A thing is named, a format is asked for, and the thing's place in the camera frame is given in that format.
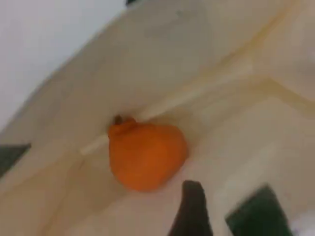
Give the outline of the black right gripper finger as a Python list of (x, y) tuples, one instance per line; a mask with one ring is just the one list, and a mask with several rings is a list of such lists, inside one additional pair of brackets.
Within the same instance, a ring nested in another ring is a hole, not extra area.
[(212, 236), (204, 188), (195, 180), (182, 184), (181, 203), (169, 236)]

